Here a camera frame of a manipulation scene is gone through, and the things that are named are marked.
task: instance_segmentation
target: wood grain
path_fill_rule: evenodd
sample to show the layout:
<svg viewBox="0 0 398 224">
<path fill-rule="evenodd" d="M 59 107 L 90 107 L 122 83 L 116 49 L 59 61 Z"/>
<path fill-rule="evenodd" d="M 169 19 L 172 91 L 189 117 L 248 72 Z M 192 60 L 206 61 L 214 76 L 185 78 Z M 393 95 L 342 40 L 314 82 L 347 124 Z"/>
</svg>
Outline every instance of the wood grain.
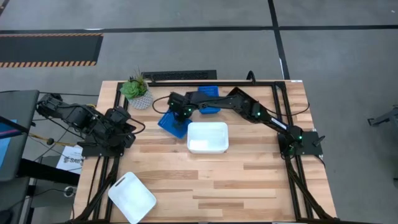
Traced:
<svg viewBox="0 0 398 224">
<path fill-rule="evenodd" d="M 97 110 L 105 113 L 113 107 L 117 82 L 103 82 Z M 292 113 L 307 107 L 303 83 L 286 81 Z M 227 95 L 232 86 L 220 87 L 220 95 Z M 265 107 L 275 110 L 272 90 L 266 86 L 241 87 Z M 167 96 L 171 91 L 184 94 L 195 87 L 152 87 L 154 98 Z M 284 113 L 282 94 L 279 100 Z M 167 100 L 156 103 L 159 111 L 167 111 Z M 263 124 L 251 124 L 230 110 L 202 115 L 195 112 L 193 121 L 222 121 L 228 124 L 229 148 L 224 154 L 191 154 L 186 139 L 176 139 L 157 122 L 162 114 L 152 108 L 128 111 L 146 125 L 120 161 L 118 176 L 135 173 L 155 195 L 157 205 L 143 222 L 266 222 L 294 220 L 292 199 L 284 161 L 279 155 L 276 132 Z M 304 130 L 313 129 L 310 110 L 293 116 Z M 131 124 L 140 129 L 140 125 Z M 313 156 L 302 156 L 308 189 L 318 203 L 332 216 L 335 209 L 325 169 Z M 83 164 L 75 197 L 75 212 L 86 206 L 96 158 Z M 100 172 L 95 177 L 93 192 L 98 186 Z M 106 197 L 102 200 L 100 218 L 104 217 Z M 302 216 L 305 209 L 299 194 Z M 119 209 L 113 206 L 111 222 L 126 222 Z"/>
</svg>

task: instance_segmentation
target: hazard stripe tape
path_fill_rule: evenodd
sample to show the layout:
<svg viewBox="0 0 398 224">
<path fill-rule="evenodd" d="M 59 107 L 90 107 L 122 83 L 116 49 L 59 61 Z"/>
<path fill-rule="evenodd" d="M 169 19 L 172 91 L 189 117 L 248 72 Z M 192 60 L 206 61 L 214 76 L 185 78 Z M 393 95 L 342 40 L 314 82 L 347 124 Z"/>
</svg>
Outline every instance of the hazard stripe tape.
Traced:
<svg viewBox="0 0 398 224">
<path fill-rule="evenodd" d="M 33 68 L 33 67 L 72 67 L 94 66 L 96 61 L 77 62 L 0 62 L 0 68 Z"/>
<path fill-rule="evenodd" d="M 99 33 L 89 34 L 1 34 L 0 37 L 77 37 L 77 36 L 104 36 Z"/>
</svg>

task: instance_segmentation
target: potted plant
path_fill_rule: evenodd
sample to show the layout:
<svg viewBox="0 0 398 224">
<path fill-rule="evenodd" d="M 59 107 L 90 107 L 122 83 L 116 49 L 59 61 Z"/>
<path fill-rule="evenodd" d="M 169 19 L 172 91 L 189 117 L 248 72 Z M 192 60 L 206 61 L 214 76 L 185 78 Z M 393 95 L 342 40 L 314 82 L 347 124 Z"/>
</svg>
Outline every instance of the potted plant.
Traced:
<svg viewBox="0 0 398 224">
<path fill-rule="evenodd" d="M 136 74 L 135 77 L 123 83 L 120 92 L 129 100 L 129 103 L 135 109 L 143 110 L 148 108 L 152 102 L 153 97 L 149 91 L 148 84 L 145 82 L 141 74 Z"/>
</svg>

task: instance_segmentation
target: blue plastic bin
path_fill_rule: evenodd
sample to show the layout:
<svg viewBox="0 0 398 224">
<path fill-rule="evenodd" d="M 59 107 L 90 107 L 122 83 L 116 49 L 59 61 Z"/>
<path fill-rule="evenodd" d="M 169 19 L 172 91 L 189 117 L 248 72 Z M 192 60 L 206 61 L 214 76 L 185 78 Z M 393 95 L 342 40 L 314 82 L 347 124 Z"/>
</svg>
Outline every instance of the blue plastic bin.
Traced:
<svg viewBox="0 0 398 224">
<path fill-rule="evenodd" d="M 198 91 L 204 92 L 208 96 L 218 96 L 218 86 L 199 86 Z M 207 107 L 199 111 L 201 114 L 215 114 L 220 110 L 220 108 Z"/>
<path fill-rule="evenodd" d="M 162 119 L 159 120 L 157 125 L 168 131 L 170 134 L 173 134 L 175 137 L 182 139 L 187 134 L 188 124 L 191 122 L 192 121 L 190 119 L 186 119 L 184 123 L 180 123 L 174 120 L 173 113 L 168 111 L 163 115 Z"/>
</svg>

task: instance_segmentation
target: succulent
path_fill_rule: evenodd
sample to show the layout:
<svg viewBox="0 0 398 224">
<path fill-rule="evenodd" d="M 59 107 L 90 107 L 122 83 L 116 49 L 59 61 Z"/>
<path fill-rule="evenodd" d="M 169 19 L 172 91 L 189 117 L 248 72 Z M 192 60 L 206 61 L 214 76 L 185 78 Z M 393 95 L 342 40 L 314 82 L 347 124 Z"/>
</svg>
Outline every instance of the succulent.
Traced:
<svg viewBox="0 0 398 224">
<path fill-rule="evenodd" d="M 137 98 L 144 96 L 147 91 L 147 85 L 145 83 L 144 77 L 141 74 L 137 74 L 135 77 L 130 77 L 130 79 L 123 83 L 120 92 L 128 99 Z"/>
</svg>

